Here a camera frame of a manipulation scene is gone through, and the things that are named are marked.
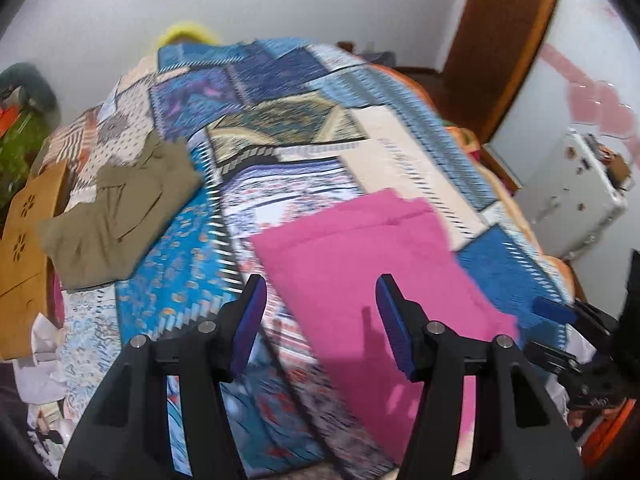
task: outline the white suitcase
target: white suitcase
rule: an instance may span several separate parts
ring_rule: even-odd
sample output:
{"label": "white suitcase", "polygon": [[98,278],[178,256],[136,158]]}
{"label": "white suitcase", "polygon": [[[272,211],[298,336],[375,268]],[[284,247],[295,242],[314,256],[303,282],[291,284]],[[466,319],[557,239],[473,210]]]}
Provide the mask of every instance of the white suitcase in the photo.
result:
{"label": "white suitcase", "polygon": [[545,254],[571,260],[626,211],[626,199],[571,130],[515,197]]}

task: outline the wooden furniture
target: wooden furniture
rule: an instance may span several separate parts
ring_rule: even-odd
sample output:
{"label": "wooden furniture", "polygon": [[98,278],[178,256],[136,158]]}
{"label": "wooden furniture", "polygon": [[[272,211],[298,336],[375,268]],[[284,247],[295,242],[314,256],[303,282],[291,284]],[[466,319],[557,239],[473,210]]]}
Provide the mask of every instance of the wooden furniture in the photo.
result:
{"label": "wooden furniture", "polygon": [[543,41],[556,0],[467,0],[435,105],[448,121],[494,134]]}
{"label": "wooden furniture", "polygon": [[0,358],[31,354],[31,325],[49,313],[50,265],[37,224],[58,211],[66,161],[30,180],[13,198],[0,240]]}

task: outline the quilt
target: quilt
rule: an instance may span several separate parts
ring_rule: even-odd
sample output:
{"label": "quilt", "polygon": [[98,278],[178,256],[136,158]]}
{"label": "quilt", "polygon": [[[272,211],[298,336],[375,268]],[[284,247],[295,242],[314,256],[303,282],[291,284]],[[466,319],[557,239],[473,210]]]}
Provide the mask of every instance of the quilt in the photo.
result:
{"label": "quilt", "polygon": [[[258,272],[268,284],[262,327],[246,372],[223,387],[247,475],[369,480],[396,468],[342,402],[250,242],[386,187],[433,205],[460,265],[496,308],[517,317],[520,343],[566,344],[564,327],[530,309],[537,296],[572,299],[558,270],[434,110],[357,56],[300,38],[172,44],[123,76],[87,117],[79,124],[91,135],[64,130],[50,155],[78,158],[67,208],[93,199],[102,165],[135,160],[152,128],[187,140],[205,185],[130,279],[65,291],[65,407],[76,422],[122,344],[215,313]],[[190,474],[178,378],[168,378],[167,402],[174,467]]]}

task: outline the metal screw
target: metal screw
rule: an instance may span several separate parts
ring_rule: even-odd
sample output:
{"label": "metal screw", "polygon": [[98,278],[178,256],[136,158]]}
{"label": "metal screw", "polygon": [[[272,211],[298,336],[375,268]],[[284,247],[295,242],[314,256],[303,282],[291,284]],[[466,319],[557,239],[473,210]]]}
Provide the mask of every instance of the metal screw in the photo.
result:
{"label": "metal screw", "polygon": [[444,325],[439,321],[430,321],[427,323],[427,330],[432,334],[442,334],[444,332]]}
{"label": "metal screw", "polygon": [[495,338],[495,342],[497,342],[502,348],[511,348],[513,346],[513,339],[506,334],[500,334]]}
{"label": "metal screw", "polygon": [[133,346],[133,348],[140,348],[144,343],[146,343],[146,337],[142,334],[138,334],[129,339],[129,344]]}
{"label": "metal screw", "polygon": [[198,325],[198,330],[200,330],[203,334],[208,334],[213,332],[216,328],[216,324],[213,321],[207,319]]}

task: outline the olive green shirt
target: olive green shirt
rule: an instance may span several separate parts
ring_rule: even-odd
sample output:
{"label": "olive green shirt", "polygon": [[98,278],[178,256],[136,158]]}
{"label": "olive green shirt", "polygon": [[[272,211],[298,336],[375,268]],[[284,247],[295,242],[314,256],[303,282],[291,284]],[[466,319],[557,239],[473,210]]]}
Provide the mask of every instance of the olive green shirt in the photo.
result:
{"label": "olive green shirt", "polygon": [[93,203],[38,227],[62,288],[129,278],[201,184],[185,143],[162,142],[155,131],[133,166],[100,168]]}

